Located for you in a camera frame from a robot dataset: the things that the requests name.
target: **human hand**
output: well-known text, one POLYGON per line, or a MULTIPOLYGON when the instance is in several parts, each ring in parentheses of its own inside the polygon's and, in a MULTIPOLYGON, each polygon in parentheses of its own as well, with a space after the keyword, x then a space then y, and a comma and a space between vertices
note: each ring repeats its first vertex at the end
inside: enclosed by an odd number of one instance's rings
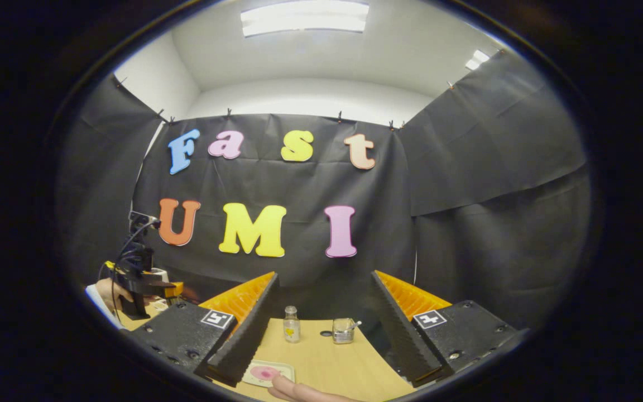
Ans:
POLYGON ((359 402, 346 396, 317 391, 304 384, 295 384, 279 374, 272 379, 272 387, 268 387, 267 392, 289 402, 359 402))
MULTIPOLYGON (((112 279, 109 277, 96 282, 96 291, 98 291, 100 298, 103 299, 105 305, 110 311, 113 311, 116 308, 122 308, 121 301, 118 299, 118 296, 123 296, 126 300, 133 303, 133 296, 131 293, 128 292, 128 290, 123 289, 123 287, 117 283, 113 284, 113 294, 111 294, 111 282, 112 279)), ((148 305, 154 300, 154 296, 145 296, 143 300, 145 300, 145 305, 148 305)))

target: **table surface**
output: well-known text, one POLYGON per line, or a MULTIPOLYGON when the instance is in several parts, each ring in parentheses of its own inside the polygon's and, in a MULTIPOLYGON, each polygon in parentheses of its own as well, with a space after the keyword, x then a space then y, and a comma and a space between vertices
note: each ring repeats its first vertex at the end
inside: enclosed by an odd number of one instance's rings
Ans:
MULTIPOLYGON (((153 305, 146 310, 151 318, 159 313, 153 305)), ((123 326, 130 331, 147 321, 132 321, 123 313, 119 315, 123 326)), ((415 391, 368 343, 363 324, 354 330, 354 342, 344 345, 336 345, 331 337, 319 335, 331 328, 332 320, 301 320, 299 343, 289 343, 284 340, 281 318, 270 318, 253 359, 289 364, 294 368, 297 384, 366 402, 390 400, 415 391)), ((270 395, 265 387, 247 382, 239 382, 237 387, 213 382, 254 399, 281 400, 270 395)))

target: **ceiling light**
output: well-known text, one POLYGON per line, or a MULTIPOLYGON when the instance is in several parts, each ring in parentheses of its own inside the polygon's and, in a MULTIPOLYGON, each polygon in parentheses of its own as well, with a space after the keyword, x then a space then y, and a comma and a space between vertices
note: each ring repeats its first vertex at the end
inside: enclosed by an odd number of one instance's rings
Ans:
POLYGON ((240 14, 245 37, 293 30, 363 32, 368 5, 338 0, 303 0, 254 8, 240 14))
POLYGON ((475 60, 468 60, 465 66, 471 70, 475 70, 476 68, 480 67, 480 63, 475 60))
POLYGON ((485 61, 490 60, 490 57, 483 53, 482 51, 476 50, 475 53, 473 54, 473 59, 480 61, 481 63, 484 63, 485 61))

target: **small jar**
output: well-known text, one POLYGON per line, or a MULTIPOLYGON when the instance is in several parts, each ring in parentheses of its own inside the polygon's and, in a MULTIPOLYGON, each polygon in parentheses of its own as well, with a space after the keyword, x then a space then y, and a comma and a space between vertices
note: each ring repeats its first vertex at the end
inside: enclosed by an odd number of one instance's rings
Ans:
POLYGON ((288 305, 284 308, 284 339, 289 343, 297 343, 299 341, 301 324, 299 318, 296 317, 296 307, 288 305))

